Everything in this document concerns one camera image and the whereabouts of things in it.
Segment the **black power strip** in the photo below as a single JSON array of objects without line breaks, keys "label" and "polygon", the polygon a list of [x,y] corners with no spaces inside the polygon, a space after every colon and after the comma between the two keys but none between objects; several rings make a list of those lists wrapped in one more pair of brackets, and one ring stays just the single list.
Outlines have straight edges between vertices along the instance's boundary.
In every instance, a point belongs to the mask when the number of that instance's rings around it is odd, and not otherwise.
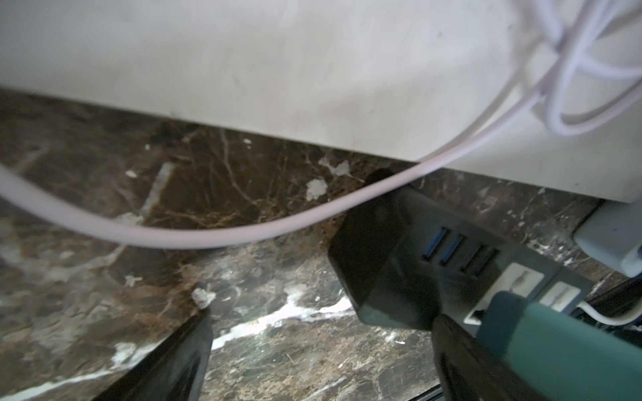
[{"label": "black power strip", "polygon": [[361,322],[430,330],[445,314],[470,334],[499,292],[570,313],[593,282],[439,205],[411,185],[351,209],[329,260]]}]

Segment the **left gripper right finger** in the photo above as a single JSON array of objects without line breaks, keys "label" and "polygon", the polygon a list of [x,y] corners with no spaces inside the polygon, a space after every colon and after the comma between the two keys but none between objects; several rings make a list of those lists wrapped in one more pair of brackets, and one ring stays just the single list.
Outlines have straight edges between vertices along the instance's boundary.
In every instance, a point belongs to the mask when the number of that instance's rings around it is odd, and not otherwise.
[{"label": "left gripper right finger", "polygon": [[450,317],[435,318],[431,342],[446,400],[544,399]]}]

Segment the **teal plug adapter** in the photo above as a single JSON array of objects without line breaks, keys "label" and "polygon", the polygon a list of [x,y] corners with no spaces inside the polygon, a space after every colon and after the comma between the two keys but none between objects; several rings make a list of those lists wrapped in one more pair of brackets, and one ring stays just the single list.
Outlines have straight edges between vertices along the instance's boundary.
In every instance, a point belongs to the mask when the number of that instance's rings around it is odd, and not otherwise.
[{"label": "teal plug adapter", "polygon": [[548,400],[639,400],[641,349],[511,292],[494,296],[476,339]]}]

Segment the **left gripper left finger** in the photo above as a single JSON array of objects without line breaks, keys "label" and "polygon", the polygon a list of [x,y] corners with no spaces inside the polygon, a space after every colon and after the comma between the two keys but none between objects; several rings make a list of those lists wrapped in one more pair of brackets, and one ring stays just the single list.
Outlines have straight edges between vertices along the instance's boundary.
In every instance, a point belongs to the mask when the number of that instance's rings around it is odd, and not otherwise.
[{"label": "left gripper left finger", "polygon": [[97,400],[198,400],[213,342],[211,315],[203,310],[127,374],[96,396]]}]

